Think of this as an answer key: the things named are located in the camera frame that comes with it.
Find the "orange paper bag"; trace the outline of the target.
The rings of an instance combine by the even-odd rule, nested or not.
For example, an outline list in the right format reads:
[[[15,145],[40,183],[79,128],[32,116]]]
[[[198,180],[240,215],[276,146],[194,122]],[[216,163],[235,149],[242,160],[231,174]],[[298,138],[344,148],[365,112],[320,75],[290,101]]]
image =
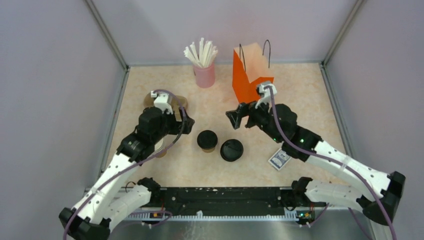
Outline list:
[[[257,85],[274,82],[271,70],[271,43],[267,39],[260,45],[251,43],[233,49],[232,88],[239,103],[257,101]]]

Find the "stack of black cup lids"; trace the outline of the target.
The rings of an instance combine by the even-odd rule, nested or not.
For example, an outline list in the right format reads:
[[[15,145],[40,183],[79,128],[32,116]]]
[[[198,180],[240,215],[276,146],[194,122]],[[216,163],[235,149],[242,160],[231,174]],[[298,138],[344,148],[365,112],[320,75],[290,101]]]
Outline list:
[[[244,153],[243,144],[237,139],[226,140],[220,148],[221,157],[227,162],[234,162],[242,157]]]

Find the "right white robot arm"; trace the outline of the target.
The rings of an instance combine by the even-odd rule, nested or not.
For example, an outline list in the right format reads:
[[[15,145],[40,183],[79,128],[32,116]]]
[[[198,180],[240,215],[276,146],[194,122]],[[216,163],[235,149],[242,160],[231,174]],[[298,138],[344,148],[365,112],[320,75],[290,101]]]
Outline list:
[[[349,183],[343,187],[318,183],[308,177],[294,181],[293,200],[299,206],[310,202],[327,202],[361,211],[375,223],[388,226],[403,195],[405,175],[398,171],[382,172],[370,168],[332,147],[321,136],[297,124],[297,114],[285,104],[271,107],[262,103],[240,103],[225,113],[234,129],[247,117],[246,128],[258,127],[290,157],[322,168]]]

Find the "single brown paper cup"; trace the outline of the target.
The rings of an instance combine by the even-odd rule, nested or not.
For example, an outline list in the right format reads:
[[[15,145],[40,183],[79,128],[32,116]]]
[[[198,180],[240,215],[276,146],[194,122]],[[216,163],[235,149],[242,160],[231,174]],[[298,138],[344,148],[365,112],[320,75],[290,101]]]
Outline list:
[[[215,148],[210,148],[210,149],[204,149],[204,148],[202,148],[201,149],[204,153],[212,153],[214,150],[215,150]]]

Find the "single black cup lid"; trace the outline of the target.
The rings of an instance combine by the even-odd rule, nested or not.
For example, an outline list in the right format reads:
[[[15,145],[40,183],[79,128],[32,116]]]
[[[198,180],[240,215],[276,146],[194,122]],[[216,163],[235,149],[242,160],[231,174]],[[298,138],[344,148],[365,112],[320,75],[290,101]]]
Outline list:
[[[218,136],[212,130],[204,130],[198,134],[196,141],[201,149],[210,150],[218,144]]]

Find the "stack of brown paper cups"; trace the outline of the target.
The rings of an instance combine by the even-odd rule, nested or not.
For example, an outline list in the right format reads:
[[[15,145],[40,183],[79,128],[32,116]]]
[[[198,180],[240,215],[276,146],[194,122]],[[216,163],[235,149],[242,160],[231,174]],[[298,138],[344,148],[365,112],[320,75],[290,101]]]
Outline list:
[[[156,158],[162,158],[166,155],[166,153],[167,153],[166,144],[164,139],[162,138],[160,141],[158,141],[154,145],[153,155],[155,155]]]

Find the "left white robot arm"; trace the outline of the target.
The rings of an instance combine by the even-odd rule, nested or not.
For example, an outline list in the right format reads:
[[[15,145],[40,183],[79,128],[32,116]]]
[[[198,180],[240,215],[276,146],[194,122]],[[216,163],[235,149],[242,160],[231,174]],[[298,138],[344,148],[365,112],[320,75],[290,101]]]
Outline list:
[[[145,162],[164,153],[155,145],[167,135],[180,138],[188,135],[195,121],[184,107],[180,107],[181,121],[174,113],[148,107],[139,116],[138,125],[118,146],[112,161],[85,196],[73,207],[65,207],[59,214],[64,227],[63,239],[107,240],[115,227],[137,208],[154,207],[160,202],[158,184],[148,180],[134,190],[117,198],[124,182]]]

